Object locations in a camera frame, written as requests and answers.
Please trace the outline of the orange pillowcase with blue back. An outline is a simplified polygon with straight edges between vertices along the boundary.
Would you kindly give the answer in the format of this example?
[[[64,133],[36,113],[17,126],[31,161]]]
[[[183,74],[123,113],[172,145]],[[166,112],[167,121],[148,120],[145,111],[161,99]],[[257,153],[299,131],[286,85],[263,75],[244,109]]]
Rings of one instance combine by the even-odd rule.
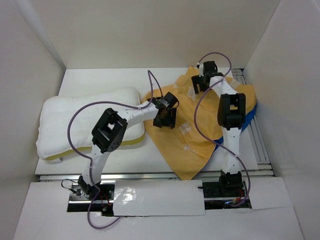
[[[144,128],[158,148],[170,169],[181,179],[191,180],[208,163],[216,146],[221,142],[222,128],[217,115],[220,99],[210,90],[195,94],[192,77],[197,68],[190,66],[175,83],[148,92],[143,100],[172,93],[179,101],[175,127],[156,127],[152,120],[144,121]]]

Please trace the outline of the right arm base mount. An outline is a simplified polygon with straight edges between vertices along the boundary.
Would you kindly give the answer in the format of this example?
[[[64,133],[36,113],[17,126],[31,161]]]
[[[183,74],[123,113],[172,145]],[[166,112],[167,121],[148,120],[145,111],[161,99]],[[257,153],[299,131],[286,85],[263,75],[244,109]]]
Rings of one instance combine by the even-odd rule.
[[[252,208],[249,197],[241,205],[234,206],[241,202],[247,194],[248,188],[245,181],[238,187],[222,190],[218,180],[206,180],[197,188],[203,193],[205,210]]]

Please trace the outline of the white pillow with yellow edge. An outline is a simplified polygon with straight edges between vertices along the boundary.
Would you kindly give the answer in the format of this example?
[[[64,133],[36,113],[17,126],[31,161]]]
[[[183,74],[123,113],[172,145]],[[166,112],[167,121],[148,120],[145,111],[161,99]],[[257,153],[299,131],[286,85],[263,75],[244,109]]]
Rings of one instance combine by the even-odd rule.
[[[121,87],[93,95],[55,96],[46,100],[40,114],[36,141],[40,159],[55,160],[73,153],[67,138],[68,124],[76,111],[93,102],[98,104],[82,110],[70,128],[72,143],[79,151],[92,146],[92,130],[105,109],[119,112],[124,109],[122,105],[135,107],[140,104],[140,97],[134,87]]]

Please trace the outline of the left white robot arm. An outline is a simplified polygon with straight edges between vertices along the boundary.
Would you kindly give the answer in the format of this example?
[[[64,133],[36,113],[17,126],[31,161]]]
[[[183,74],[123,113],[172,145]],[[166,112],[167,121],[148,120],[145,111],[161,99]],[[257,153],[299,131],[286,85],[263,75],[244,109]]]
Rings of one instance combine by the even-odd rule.
[[[107,108],[91,131],[89,165],[78,179],[81,194],[88,200],[97,197],[106,161],[110,154],[120,147],[129,128],[152,120],[155,127],[173,129],[178,106],[179,100],[168,92],[165,96],[152,97],[133,108],[126,107],[120,111]]]

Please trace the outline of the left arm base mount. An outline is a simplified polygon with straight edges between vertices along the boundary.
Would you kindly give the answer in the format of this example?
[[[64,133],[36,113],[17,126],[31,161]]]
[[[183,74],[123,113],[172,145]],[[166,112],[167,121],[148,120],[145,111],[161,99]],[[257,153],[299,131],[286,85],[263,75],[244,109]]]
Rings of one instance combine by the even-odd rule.
[[[102,183],[100,193],[94,198],[97,190],[94,189],[91,194],[86,194],[75,180],[63,179],[61,187],[69,191],[67,212],[68,213],[85,213],[88,211],[92,202],[90,211],[98,212],[104,217],[113,217],[113,202],[115,192],[115,182]]]

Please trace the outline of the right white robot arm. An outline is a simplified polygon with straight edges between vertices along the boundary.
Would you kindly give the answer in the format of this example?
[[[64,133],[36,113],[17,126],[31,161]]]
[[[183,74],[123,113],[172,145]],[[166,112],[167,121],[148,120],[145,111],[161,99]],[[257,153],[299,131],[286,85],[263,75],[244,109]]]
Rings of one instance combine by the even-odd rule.
[[[219,97],[217,122],[222,129],[225,153],[220,170],[218,190],[223,196],[238,193],[243,186],[240,154],[240,135],[246,119],[246,96],[235,91],[218,72],[214,61],[198,63],[199,73],[191,78],[194,92],[205,92],[210,86]]]

